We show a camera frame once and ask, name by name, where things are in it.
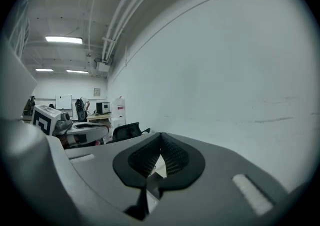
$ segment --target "office chair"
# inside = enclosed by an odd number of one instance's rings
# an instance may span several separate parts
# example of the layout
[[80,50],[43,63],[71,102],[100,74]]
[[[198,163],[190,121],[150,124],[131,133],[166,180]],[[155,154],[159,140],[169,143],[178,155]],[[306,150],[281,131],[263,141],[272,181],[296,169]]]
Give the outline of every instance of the office chair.
[[106,144],[136,138],[141,136],[144,132],[150,133],[150,128],[141,132],[139,123],[123,125],[114,130],[112,141],[109,141]]

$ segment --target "white ceiling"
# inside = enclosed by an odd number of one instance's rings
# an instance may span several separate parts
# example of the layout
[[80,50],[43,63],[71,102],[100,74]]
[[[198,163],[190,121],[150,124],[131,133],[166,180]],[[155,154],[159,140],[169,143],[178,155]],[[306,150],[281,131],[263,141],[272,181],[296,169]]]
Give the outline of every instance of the white ceiling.
[[[93,0],[31,0],[28,17],[30,37],[22,62],[34,71],[35,68],[52,68],[55,73],[66,69],[88,70],[93,75],[98,71],[94,59],[102,57],[103,40],[108,25],[120,0],[95,0],[90,34],[91,59],[89,54],[89,18]],[[48,43],[46,36],[70,36],[82,38],[83,45]]]

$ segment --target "whiteboard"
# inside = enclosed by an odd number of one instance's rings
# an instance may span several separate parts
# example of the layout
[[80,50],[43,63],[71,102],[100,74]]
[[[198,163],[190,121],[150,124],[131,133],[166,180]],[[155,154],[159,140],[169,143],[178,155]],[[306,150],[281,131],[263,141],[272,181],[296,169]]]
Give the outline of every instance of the whiteboard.
[[56,95],[55,109],[63,109],[63,110],[72,109],[72,95]]

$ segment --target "white robot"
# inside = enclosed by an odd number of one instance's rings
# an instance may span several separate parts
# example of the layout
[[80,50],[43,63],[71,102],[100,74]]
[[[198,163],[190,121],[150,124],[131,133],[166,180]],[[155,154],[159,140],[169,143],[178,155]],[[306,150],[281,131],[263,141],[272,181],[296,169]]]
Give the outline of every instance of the white robot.
[[32,124],[46,135],[65,136],[69,148],[94,146],[97,140],[108,134],[108,128],[103,124],[73,123],[68,112],[45,105],[34,107]]

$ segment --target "fluorescent light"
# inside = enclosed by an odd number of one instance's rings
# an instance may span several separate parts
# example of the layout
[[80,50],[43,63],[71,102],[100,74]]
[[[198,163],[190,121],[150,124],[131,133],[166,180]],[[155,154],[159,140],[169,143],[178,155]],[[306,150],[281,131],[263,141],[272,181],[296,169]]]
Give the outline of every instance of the fluorescent light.
[[67,70],[69,73],[81,73],[81,74],[88,74],[88,71],[77,71],[77,70]]
[[47,36],[46,40],[48,42],[82,44],[82,38],[74,37]]
[[40,72],[53,72],[52,69],[36,69],[36,71],[40,71]]

